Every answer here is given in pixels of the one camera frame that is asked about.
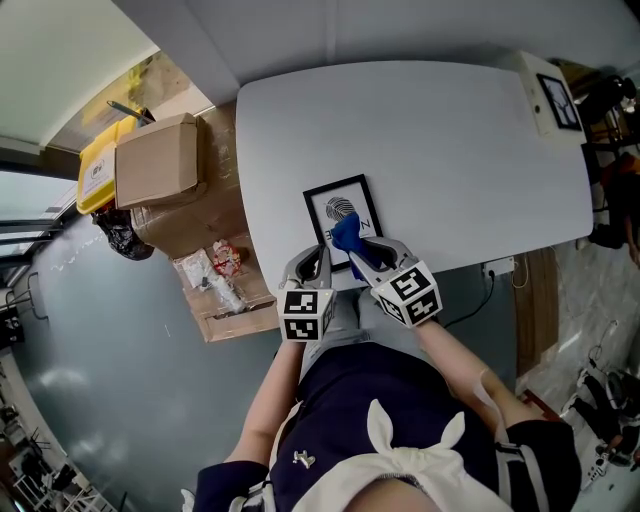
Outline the black-framed tree picture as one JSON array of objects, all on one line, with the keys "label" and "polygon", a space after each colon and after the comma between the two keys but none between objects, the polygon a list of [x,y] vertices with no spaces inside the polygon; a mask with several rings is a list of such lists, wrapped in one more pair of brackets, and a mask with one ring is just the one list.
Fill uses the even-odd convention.
[{"label": "black-framed tree picture", "polygon": [[559,129],[581,131],[582,127],[573,100],[563,83],[543,74],[536,75],[543,93],[550,105]]}]

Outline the white bow collar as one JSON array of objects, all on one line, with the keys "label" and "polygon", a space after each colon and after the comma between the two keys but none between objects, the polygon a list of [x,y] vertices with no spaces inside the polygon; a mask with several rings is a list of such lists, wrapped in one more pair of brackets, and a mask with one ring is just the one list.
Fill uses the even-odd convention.
[{"label": "white bow collar", "polygon": [[494,491],[467,473],[462,456],[454,450],[465,432],[462,412],[449,421],[438,443],[426,448],[394,448],[393,423],[374,400],[368,410],[367,432],[374,451],[336,464],[292,512],[343,512],[360,491],[385,475],[417,482],[440,512],[513,512]]}]

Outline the white box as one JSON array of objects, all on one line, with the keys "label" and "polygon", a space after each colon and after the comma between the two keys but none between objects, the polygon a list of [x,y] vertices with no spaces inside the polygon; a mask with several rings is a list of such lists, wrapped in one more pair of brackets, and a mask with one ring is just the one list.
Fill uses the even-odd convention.
[{"label": "white box", "polygon": [[[573,96],[564,79],[559,67],[538,58],[530,53],[518,51],[515,56],[515,65],[521,78],[527,99],[533,112],[534,120],[543,138],[553,140],[558,143],[581,146],[586,142],[582,122],[574,103]],[[575,105],[576,112],[582,127],[581,131],[559,129],[553,117],[550,105],[543,93],[543,90],[536,77],[537,74],[547,75],[559,79],[565,86],[567,92]]]}]

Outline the yellow bin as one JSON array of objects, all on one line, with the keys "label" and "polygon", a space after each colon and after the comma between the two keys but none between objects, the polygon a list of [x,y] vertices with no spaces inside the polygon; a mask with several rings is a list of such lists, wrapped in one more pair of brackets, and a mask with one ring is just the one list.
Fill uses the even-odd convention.
[{"label": "yellow bin", "polygon": [[80,153],[76,207],[82,215],[96,212],[115,198],[115,151],[119,140],[135,130],[133,116],[113,123]]}]

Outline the grey trousers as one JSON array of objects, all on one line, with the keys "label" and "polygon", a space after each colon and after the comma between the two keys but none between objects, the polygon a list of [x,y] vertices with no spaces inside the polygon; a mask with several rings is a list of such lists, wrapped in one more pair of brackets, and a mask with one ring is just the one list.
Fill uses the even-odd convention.
[{"label": "grey trousers", "polygon": [[327,350],[360,343],[376,343],[432,365],[432,359],[419,347],[418,341],[413,331],[383,312],[369,288],[340,291],[323,339],[305,347],[300,378]]}]

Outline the white table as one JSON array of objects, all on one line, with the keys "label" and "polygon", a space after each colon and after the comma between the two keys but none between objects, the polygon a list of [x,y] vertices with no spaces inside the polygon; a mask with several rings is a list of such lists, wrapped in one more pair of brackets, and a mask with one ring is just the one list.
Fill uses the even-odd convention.
[{"label": "white table", "polygon": [[520,77],[432,61],[336,65],[241,88],[238,174],[264,280],[317,241],[305,191],[364,175],[385,236],[438,273],[592,229],[582,150],[539,135]]}]

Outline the red patterned packet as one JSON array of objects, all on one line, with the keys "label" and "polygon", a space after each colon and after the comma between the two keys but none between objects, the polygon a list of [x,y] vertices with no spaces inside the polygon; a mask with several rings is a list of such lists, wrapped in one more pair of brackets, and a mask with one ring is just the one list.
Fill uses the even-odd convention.
[{"label": "red patterned packet", "polygon": [[213,244],[213,267],[218,274],[224,277],[238,275],[247,257],[246,248],[236,247],[225,239]]}]

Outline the black photo frame fingerprint print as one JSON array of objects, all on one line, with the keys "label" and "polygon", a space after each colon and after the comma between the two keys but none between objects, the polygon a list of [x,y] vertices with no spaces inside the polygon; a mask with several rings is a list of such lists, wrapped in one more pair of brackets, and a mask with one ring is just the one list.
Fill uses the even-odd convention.
[{"label": "black photo frame fingerprint print", "polygon": [[335,225],[349,214],[358,215],[361,237],[383,235],[364,174],[307,190],[303,196],[317,240],[329,248],[333,272],[349,267],[347,254],[333,246],[331,233]]}]

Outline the blue cloth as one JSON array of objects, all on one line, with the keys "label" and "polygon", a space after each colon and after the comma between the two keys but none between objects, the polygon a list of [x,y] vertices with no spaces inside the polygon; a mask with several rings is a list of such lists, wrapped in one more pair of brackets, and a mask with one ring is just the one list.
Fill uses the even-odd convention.
[{"label": "blue cloth", "polygon": [[[340,220],[331,230],[331,235],[332,245],[336,249],[345,252],[349,260],[351,259],[351,254],[357,255],[361,259],[371,256],[371,251],[360,237],[360,218],[356,212],[352,212]],[[349,265],[353,276],[359,281],[366,282],[362,272],[351,260]]]}]

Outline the black rubbish bag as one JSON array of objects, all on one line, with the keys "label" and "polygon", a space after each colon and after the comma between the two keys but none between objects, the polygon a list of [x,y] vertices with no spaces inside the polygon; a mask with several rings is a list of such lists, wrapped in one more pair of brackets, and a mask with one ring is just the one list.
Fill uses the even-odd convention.
[{"label": "black rubbish bag", "polygon": [[128,210],[99,209],[91,217],[93,224],[106,235],[111,249],[119,255],[132,261],[142,261],[152,256],[155,248],[136,234]]}]

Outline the black-framed window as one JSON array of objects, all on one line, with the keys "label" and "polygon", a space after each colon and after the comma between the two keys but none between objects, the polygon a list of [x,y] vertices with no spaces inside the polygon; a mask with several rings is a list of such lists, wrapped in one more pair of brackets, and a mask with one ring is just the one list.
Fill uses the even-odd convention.
[{"label": "black-framed window", "polygon": [[31,264],[75,217],[79,153],[0,135],[0,273]]}]

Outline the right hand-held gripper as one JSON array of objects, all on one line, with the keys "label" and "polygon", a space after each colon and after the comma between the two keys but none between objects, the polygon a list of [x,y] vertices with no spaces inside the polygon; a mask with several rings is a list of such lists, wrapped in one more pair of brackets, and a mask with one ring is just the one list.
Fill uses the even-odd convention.
[{"label": "right hand-held gripper", "polygon": [[348,253],[354,276],[373,287],[371,294],[386,315],[409,328],[438,315],[443,308],[439,288],[423,260],[395,239],[365,237],[363,244],[368,261],[396,261],[376,286],[376,269],[358,253]]}]

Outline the person's left forearm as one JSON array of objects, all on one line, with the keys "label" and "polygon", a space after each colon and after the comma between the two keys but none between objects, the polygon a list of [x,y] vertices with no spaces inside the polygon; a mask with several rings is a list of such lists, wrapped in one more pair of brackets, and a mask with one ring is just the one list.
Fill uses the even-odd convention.
[{"label": "person's left forearm", "polygon": [[251,461],[268,465],[277,433],[295,401],[304,351],[302,343],[281,343],[225,463]]}]

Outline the brown cardboard box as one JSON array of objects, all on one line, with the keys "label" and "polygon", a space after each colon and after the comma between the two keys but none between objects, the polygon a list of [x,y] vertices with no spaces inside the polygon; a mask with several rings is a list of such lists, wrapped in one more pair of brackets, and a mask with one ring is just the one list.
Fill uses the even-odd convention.
[{"label": "brown cardboard box", "polygon": [[206,123],[189,113],[124,135],[116,146],[115,202],[120,210],[187,204],[204,193]]}]

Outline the person's right forearm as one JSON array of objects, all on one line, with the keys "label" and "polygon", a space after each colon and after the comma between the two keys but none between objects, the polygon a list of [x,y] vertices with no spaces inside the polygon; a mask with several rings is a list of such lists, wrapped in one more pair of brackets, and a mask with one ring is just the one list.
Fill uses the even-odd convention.
[{"label": "person's right forearm", "polygon": [[432,360],[454,395],[471,408],[493,434],[497,432],[499,418],[503,419],[505,428],[525,421],[543,420],[440,324],[427,321],[414,331],[421,349]]}]

